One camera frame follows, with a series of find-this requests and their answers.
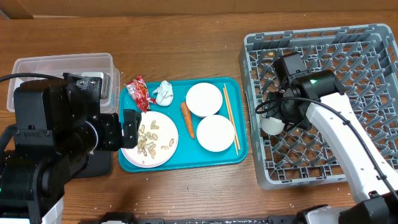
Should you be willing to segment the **white cup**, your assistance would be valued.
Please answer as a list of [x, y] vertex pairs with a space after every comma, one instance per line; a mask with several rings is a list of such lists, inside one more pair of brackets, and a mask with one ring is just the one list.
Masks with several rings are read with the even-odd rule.
[[284, 130], [285, 124], [277, 118], [261, 118], [261, 129], [268, 135], [278, 135]]

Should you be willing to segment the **teal plastic tray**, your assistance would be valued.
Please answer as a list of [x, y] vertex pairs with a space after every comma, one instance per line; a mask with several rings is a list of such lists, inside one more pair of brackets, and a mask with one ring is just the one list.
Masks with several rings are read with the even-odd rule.
[[[176, 125], [178, 131], [178, 139], [175, 141], [177, 144], [176, 152], [162, 165], [142, 168], [129, 162], [127, 156], [120, 150], [118, 156], [120, 166], [127, 172], [147, 172], [236, 164], [243, 161], [248, 153], [248, 140], [246, 137], [246, 122], [239, 84], [234, 79], [228, 77], [177, 80], [170, 83], [174, 91], [174, 99], [171, 105], [151, 105], [150, 108], [155, 112], [160, 112], [168, 116]], [[222, 90], [223, 87], [227, 88], [241, 147], [238, 153], [236, 153], [234, 146], [230, 146], [222, 152], [207, 151], [200, 146], [198, 141], [192, 140], [189, 136], [183, 115], [180, 111], [180, 104], [185, 99], [189, 88], [197, 83], [211, 83], [219, 88], [219, 90]]]

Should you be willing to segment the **pink-rimmed white bowl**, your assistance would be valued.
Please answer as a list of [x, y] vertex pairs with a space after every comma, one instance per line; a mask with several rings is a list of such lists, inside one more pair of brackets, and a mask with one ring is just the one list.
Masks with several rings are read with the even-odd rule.
[[221, 152], [233, 144], [233, 130], [228, 118], [214, 114], [203, 118], [197, 126], [197, 140], [211, 152]]

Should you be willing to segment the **grey plastic dish rack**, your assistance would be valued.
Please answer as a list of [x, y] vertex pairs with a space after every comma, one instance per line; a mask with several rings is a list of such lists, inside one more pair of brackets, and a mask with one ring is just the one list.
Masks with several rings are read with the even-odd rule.
[[279, 89], [272, 63], [297, 52], [311, 72], [333, 71], [353, 111], [391, 167], [397, 167], [397, 44], [385, 24], [248, 34], [239, 65], [251, 122], [256, 179], [266, 190], [345, 181], [316, 130], [262, 132], [255, 107]]

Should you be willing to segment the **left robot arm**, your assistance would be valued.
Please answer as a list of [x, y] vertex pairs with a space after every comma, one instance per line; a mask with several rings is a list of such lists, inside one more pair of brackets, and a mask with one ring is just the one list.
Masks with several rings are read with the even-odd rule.
[[102, 113], [103, 81], [64, 73], [25, 73], [14, 91], [16, 123], [1, 134], [1, 222], [60, 223], [74, 164], [90, 153], [132, 149], [141, 113]]

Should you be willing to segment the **pile of peanuts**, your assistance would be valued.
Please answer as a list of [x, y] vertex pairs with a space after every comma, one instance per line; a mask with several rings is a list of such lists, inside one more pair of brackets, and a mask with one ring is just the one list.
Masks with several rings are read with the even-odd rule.
[[161, 133], [161, 125], [157, 120], [152, 120], [150, 124], [142, 124], [139, 128], [137, 154], [144, 157], [157, 159], [163, 152], [169, 152], [176, 146], [176, 139], [167, 137]]

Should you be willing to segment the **wooden chopstick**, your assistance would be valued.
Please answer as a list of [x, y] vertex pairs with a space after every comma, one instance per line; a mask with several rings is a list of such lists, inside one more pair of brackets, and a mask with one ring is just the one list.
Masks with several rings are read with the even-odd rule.
[[[225, 97], [224, 97], [224, 91], [223, 91], [223, 87], [222, 87], [222, 93], [223, 93], [223, 98], [224, 98], [224, 101], [225, 101], [225, 104], [226, 104], [226, 100], [225, 100]], [[233, 146], [234, 146], [234, 150], [235, 150], [235, 153], [236, 153], [236, 148], [235, 148], [235, 145], [234, 145], [234, 137], [235, 137], [235, 133], [234, 133], [234, 128], [233, 128], [233, 125], [232, 125], [232, 123], [231, 123], [231, 127], [232, 127], [232, 130], [233, 130]]]
[[235, 148], [236, 148], [236, 154], [239, 155], [239, 151], [241, 150], [241, 147], [240, 147], [240, 144], [239, 144], [238, 133], [237, 133], [236, 125], [235, 125], [235, 122], [234, 122], [233, 111], [232, 111], [232, 107], [231, 107], [231, 102], [229, 100], [228, 89], [226, 87], [226, 84], [224, 84], [223, 91], [224, 91], [224, 97], [225, 97], [225, 100], [226, 100], [226, 107], [228, 109], [229, 120], [231, 121], [231, 123], [233, 125], [233, 128], [234, 128], [234, 133], [235, 133], [234, 145], [235, 145]]

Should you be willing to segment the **red snack wrapper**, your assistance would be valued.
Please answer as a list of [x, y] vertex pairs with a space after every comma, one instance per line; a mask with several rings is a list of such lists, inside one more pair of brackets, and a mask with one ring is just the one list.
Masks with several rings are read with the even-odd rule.
[[155, 98], [149, 96], [149, 89], [141, 76], [126, 83], [127, 91], [130, 97], [136, 103], [136, 106], [144, 113], [150, 110], [150, 104], [156, 104]]

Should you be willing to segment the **white plate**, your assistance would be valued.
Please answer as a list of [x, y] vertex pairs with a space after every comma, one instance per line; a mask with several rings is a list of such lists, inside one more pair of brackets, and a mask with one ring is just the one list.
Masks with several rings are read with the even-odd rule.
[[137, 146], [133, 149], [121, 149], [121, 154], [124, 156], [127, 161], [135, 166], [141, 168], [153, 168], [158, 167], [164, 163], [166, 163], [175, 153], [177, 146], [178, 146], [178, 131], [177, 127], [174, 122], [166, 115], [156, 112], [156, 111], [148, 111], [146, 113], [141, 113], [141, 123], [148, 125], [151, 123], [152, 120], [157, 120], [157, 123], [161, 125], [161, 133], [164, 133], [167, 137], [172, 137], [176, 139], [176, 146], [171, 149], [169, 152], [163, 152], [160, 154], [160, 157], [157, 159], [151, 159], [149, 156], [144, 157], [142, 154], [137, 154]]

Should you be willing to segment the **orange carrot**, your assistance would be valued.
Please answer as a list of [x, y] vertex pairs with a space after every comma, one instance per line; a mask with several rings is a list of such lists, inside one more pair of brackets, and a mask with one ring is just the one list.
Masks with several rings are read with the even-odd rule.
[[192, 123], [192, 116], [191, 116], [191, 111], [188, 109], [188, 106], [185, 101], [183, 101], [180, 105], [181, 112], [183, 114], [183, 118], [185, 121], [185, 125], [187, 127], [187, 131], [192, 139], [195, 138], [195, 132], [193, 128], [193, 123]]

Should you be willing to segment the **white tissue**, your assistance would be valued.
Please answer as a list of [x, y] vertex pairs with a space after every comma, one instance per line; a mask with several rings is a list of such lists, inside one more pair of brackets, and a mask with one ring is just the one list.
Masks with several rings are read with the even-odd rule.
[[169, 106], [174, 99], [172, 85], [166, 80], [162, 81], [152, 94], [156, 95], [155, 102], [160, 106]]

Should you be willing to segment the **black plastic tray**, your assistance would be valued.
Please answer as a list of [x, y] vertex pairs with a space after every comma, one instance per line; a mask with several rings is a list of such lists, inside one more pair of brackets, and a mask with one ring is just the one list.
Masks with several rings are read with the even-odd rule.
[[94, 151], [71, 165], [71, 176], [73, 179], [105, 176], [112, 172], [112, 165], [111, 151]]

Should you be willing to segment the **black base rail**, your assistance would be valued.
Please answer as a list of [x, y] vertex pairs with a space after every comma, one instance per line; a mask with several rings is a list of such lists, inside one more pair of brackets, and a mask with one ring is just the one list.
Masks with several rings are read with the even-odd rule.
[[101, 218], [81, 220], [78, 224], [292, 224], [295, 215], [271, 215], [266, 218], [213, 218], [168, 220], [163, 218], [138, 218], [134, 213], [107, 212]]

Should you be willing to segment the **clear plastic bin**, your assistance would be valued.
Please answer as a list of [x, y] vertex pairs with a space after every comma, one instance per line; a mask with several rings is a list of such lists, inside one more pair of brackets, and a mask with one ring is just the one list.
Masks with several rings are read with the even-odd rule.
[[116, 113], [119, 106], [120, 76], [109, 53], [52, 55], [20, 58], [14, 63], [12, 73], [40, 73], [62, 78], [64, 73], [101, 72], [109, 78], [109, 94], [100, 100], [102, 113]]

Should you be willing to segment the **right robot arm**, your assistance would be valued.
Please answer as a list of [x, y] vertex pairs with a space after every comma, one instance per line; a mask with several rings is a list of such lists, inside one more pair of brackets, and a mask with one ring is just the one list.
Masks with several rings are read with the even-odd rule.
[[397, 223], [397, 172], [358, 121], [343, 84], [329, 70], [281, 81], [275, 105], [283, 122], [308, 121], [321, 133], [355, 201], [351, 208], [308, 208], [297, 223]]

